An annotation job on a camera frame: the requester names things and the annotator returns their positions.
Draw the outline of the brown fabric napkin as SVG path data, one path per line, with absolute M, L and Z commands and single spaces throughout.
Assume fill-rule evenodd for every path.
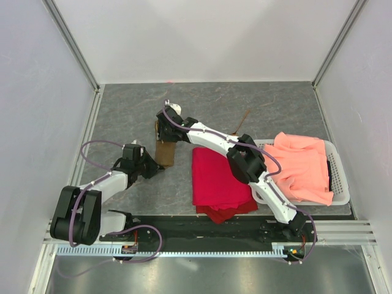
M 156 121 L 154 128 L 156 135 L 155 161 L 164 168 L 172 167 L 175 164 L 176 143 L 162 141 L 158 138 L 158 121 Z

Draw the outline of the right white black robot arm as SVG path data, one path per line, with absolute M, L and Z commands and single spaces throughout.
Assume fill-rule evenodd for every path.
M 303 233 L 306 216 L 291 203 L 272 179 L 282 167 L 266 151 L 259 148 L 249 135 L 224 134 L 207 127 L 194 118 L 182 119 L 181 107 L 164 100 L 157 113 L 158 138 L 162 141 L 188 143 L 208 148 L 224 156 L 232 175 L 251 187 L 255 201 L 265 202 L 280 223 L 281 235 L 294 241 Z

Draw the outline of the copper brown spoon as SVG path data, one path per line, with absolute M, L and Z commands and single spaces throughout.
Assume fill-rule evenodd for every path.
M 243 123 L 245 122 L 246 118 L 248 117 L 249 113 L 251 112 L 250 109 L 246 110 L 244 116 L 242 117 L 241 121 L 239 122 L 238 126 L 236 127 L 235 131 L 231 133 L 231 135 L 238 135 L 238 132 L 241 128 L 241 126 L 243 125 Z

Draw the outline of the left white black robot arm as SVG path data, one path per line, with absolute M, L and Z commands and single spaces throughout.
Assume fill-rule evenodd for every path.
M 50 236 L 67 241 L 72 247 L 92 245 L 99 236 L 102 204 L 127 190 L 139 177 L 150 179 L 164 167 L 144 146 L 122 145 L 122 156 L 106 173 L 82 186 L 63 187 L 50 225 Z

